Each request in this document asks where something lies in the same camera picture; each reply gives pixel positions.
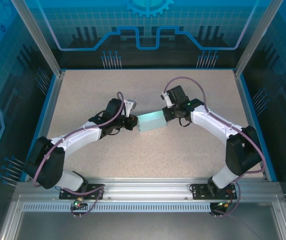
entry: glass wall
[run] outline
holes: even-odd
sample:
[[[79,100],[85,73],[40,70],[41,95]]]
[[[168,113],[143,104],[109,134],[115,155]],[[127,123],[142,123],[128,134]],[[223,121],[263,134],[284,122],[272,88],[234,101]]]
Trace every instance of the glass wall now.
[[[27,0],[64,69],[234,68],[270,0]]]
[[[51,79],[15,8],[8,0],[0,1],[0,228]]]
[[[243,75],[276,176],[286,193],[286,0]]]

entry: aluminum frame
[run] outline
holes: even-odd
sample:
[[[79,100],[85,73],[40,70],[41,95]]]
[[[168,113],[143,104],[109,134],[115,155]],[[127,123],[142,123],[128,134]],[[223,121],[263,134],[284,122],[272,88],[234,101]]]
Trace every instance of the aluminum frame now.
[[[249,43],[247,44],[241,58],[237,63],[235,68],[236,77],[239,77],[242,74],[282,3],[283,0],[271,0],[269,3],[262,19],[258,23],[256,30],[254,31]]]
[[[235,80],[236,80],[236,85],[237,85],[237,88],[238,88],[238,92],[239,92],[239,95],[240,95],[240,98],[241,98],[241,101],[242,101],[242,104],[243,104],[243,107],[244,107],[244,111],[245,111],[245,115],[246,115],[248,124],[253,126],[255,129],[257,129],[257,126],[255,124],[253,115],[252,115],[250,107],[249,107],[248,99],[246,98],[244,86],[242,84],[240,76],[236,76],[235,75]],[[266,176],[268,181],[272,180],[271,175],[270,175],[270,171],[269,171],[269,168],[268,168],[268,165],[265,167],[264,176]]]
[[[37,44],[38,48],[42,52],[45,60],[47,61],[49,67],[53,71],[53,73],[60,77],[61,68],[57,63],[51,49],[49,48],[41,30],[39,29],[32,13],[30,12],[29,8],[27,7],[24,0],[11,0],[14,7],[16,8],[18,14],[22,18],[25,26],[27,27],[29,33],[32,35],[35,43]]]
[[[65,75],[65,71],[62,71],[60,76],[55,78],[55,83],[54,83],[52,92],[50,93],[50,97],[49,97],[48,105],[46,107],[44,119],[43,119],[41,128],[40,128],[39,133],[38,133],[38,138],[40,136],[46,136],[48,133],[48,130],[49,130],[49,127],[50,127],[50,124],[52,121],[52,117],[54,114],[56,102],[58,99],[59,91],[61,89],[62,82],[64,79],[64,75]]]
[[[203,184],[206,177],[198,178],[88,178],[90,183],[105,184],[101,203],[208,203],[212,200],[193,200],[189,191],[191,183]],[[272,203],[282,238],[286,240],[286,202],[278,182],[267,182],[261,178],[245,178],[239,181],[241,203]],[[59,200],[55,188],[34,188],[32,182],[17,183],[12,202],[7,212],[0,240],[13,240],[17,232],[24,203],[72,203]]]

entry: speckled table surface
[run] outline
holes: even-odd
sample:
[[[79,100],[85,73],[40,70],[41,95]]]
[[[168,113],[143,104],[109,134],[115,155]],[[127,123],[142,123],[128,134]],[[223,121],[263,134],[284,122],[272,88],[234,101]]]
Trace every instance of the speckled table surface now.
[[[108,102],[123,92],[137,107],[133,114],[159,111],[165,106],[160,94],[175,77],[196,79],[206,92],[209,108],[241,126],[247,126],[233,72],[231,70],[68,70],[58,96],[48,138],[66,134],[104,110]],[[188,80],[178,80],[190,99],[202,94]],[[140,133],[122,129],[81,148],[65,160],[64,167],[86,177],[210,177],[225,163],[225,147],[197,125],[179,126],[173,120],[164,128]]]

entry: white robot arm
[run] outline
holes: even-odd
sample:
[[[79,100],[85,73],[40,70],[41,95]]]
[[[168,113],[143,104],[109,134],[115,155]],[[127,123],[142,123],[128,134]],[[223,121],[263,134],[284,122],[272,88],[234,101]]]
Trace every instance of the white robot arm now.
[[[90,118],[88,122],[73,132],[53,139],[45,137],[37,139],[25,162],[24,171],[33,178],[37,175],[37,182],[45,189],[58,186],[71,191],[86,191],[86,186],[83,185],[87,184],[87,180],[76,172],[64,170],[64,161],[81,147],[106,135],[114,135],[113,130],[119,131],[121,128],[133,130],[137,125],[138,118],[131,115],[130,112],[135,109],[136,102],[133,100],[123,101],[123,110],[117,117],[115,116],[121,108],[122,101],[113,98],[108,103],[106,110]],[[51,149],[48,160],[40,168],[44,156]]]
[[[161,97],[167,104],[167,107],[163,108],[167,122],[175,118],[179,120],[184,118],[189,123],[205,128],[226,146],[226,165],[208,180],[208,191],[212,196],[262,160],[254,147],[238,133],[238,131],[243,132],[260,146],[253,127],[243,128],[235,125],[207,109],[202,101],[189,100],[180,85],[162,93]]]

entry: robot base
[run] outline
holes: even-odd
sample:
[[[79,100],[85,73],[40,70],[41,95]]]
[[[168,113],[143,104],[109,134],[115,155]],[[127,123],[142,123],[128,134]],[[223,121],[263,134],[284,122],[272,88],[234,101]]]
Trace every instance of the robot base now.
[[[233,193],[233,200],[237,199],[235,185],[227,185],[225,188],[216,193],[215,196],[212,196],[207,186],[207,184],[191,184],[189,186],[189,190],[193,194],[193,200],[230,200],[231,196],[228,194],[228,190]]]

